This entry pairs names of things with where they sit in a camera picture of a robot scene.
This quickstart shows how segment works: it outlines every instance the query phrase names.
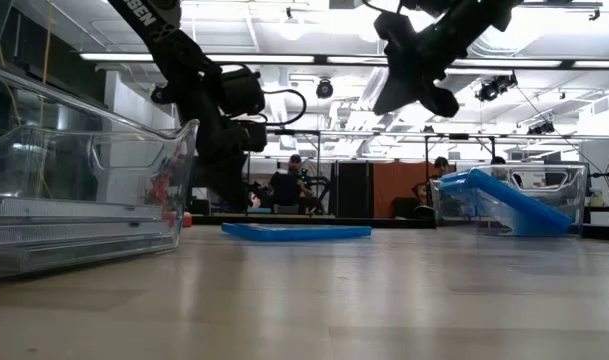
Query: white wall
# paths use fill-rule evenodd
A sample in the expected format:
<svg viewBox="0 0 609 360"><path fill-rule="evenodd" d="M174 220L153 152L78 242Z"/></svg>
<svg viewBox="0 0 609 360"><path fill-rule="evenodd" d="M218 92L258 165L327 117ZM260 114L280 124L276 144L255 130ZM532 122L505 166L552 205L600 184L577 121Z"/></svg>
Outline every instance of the white wall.
<svg viewBox="0 0 609 360"><path fill-rule="evenodd" d="M113 112L142 125L159 130L179 127L176 119L153 104L148 97L133 90L121 79L117 71L109 71L106 74L104 101Z"/></svg>
<svg viewBox="0 0 609 360"><path fill-rule="evenodd" d="M583 112L577 130L582 135L609 135L609 111L598 115Z"/></svg>

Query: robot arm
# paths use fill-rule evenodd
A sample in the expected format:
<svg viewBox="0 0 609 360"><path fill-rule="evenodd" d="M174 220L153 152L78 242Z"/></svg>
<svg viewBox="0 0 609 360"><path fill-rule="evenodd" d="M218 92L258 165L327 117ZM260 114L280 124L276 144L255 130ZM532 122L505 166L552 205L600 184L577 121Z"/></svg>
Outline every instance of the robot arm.
<svg viewBox="0 0 609 360"><path fill-rule="evenodd" d="M374 108L384 114L420 101L436 115L453 117L459 105L452 92L435 86L446 68L465 58L467 48L490 26L506 30L511 10L523 0L401 0L412 10L433 16L435 24L416 32L408 17L382 11L375 21L379 37L388 42L389 78Z"/></svg>
<svg viewBox="0 0 609 360"><path fill-rule="evenodd" d="M437 88L435 79L489 26L504 30L511 9L523 0L401 0L401 5L433 15L436 24L416 33L408 17L383 11L375 22L386 40L389 78L375 105L383 114L420 101L442 116L459 110L455 96ZM154 93L158 101L175 103L182 124L198 119L197 173L209 188L236 209L248 205L242 181L244 151L262 151L265 127L242 126L231 118L257 115L264 109L259 75L248 68L223 73L180 29L180 0L108 0L148 47L168 85Z"/></svg>
<svg viewBox="0 0 609 360"><path fill-rule="evenodd" d="M266 128L254 123L243 126L231 118L257 115L264 109L259 75L246 67L223 73L206 57L180 29L180 0L108 1L142 38L168 80L166 87L154 92L155 100L175 103L182 124L200 121L198 176L231 207L245 209L244 151L264 150Z"/></svg>

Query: white ceiling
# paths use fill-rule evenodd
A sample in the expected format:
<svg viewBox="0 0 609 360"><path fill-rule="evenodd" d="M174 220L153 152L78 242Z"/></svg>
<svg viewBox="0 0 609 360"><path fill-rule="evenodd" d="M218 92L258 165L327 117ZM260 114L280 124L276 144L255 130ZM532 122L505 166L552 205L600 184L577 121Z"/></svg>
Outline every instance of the white ceiling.
<svg viewBox="0 0 609 360"><path fill-rule="evenodd" d="M381 6L394 6L393 0L374 1ZM144 52L142 41L102 0L53 0L54 34L79 51L85 52ZM374 41L372 20L377 13L364 6L355 10L328 10L328 0L309 0L309 11L294 12L294 20L286 21L284 0L275 6L251 9L247 6L222 5L223 1L200 1L199 9L186 7L182 30L194 39L205 52L261 52L261 53L326 53L326 54L379 54L384 44ZM46 24L48 0L15 0L20 11L42 25ZM517 9L507 33L487 33L472 48L476 56L514 55L529 57L608 57L609 8L602 10L600 19L588 21L591 11L567 12L563 10ZM425 14L409 13L414 24L424 23ZM290 74L309 74L330 77L335 84L331 100L318 100L316 84L298 84L314 113L329 114L334 102L358 98L364 93L373 71L367 67L290 66ZM154 65L131 65L135 81L146 86L164 81ZM555 109L562 119L577 118L577 110L597 92L609 90L609 72L554 72L518 71L517 77L524 93L538 110ZM125 72L124 78L131 78ZM439 119L411 106L402 117L413 117L405 123L425 121L437 123L471 123L477 131L480 121L486 127L493 124L516 123L536 115L522 94L512 90L495 102L480 104L474 92L482 79L454 76L449 88L456 91L463 105L460 113L451 120ZM561 93L566 99L559 99ZM286 99L287 109L298 111L297 99Z"/></svg>

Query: transparent plastic container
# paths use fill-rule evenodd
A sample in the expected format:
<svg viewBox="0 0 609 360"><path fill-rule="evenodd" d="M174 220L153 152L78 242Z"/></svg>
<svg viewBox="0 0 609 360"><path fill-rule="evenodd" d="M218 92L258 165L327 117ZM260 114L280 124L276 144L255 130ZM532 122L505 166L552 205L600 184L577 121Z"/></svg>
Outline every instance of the transparent plastic container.
<svg viewBox="0 0 609 360"><path fill-rule="evenodd" d="M581 232L587 169L582 165L487 165L432 182L438 226L489 235Z"/></svg>
<svg viewBox="0 0 609 360"><path fill-rule="evenodd" d="M177 247L196 121L160 132L3 70L0 85L19 114L0 122L0 277Z"/></svg>

